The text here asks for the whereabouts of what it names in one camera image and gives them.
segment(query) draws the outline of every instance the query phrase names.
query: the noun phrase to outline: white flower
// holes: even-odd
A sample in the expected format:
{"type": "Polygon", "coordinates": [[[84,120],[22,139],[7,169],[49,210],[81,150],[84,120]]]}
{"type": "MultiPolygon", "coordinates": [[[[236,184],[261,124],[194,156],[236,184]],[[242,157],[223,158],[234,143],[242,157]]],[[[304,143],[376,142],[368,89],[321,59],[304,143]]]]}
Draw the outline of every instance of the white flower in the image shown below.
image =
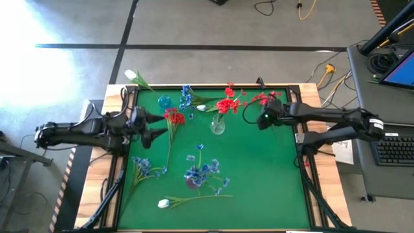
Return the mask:
{"type": "Polygon", "coordinates": [[[197,110],[199,110],[199,111],[205,111],[206,110],[206,106],[205,105],[198,105],[197,106],[197,110]]]}
{"type": "Polygon", "coordinates": [[[161,201],[158,202],[158,207],[159,208],[167,208],[169,207],[169,200],[168,199],[163,199],[161,201]]]}
{"type": "Polygon", "coordinates": [[[125,76],[127,76],[127,78],[129,78],[130,80],[133,80],[134,78],[136,78],[136,74],[132,70],[126,70],[125,76]]]}

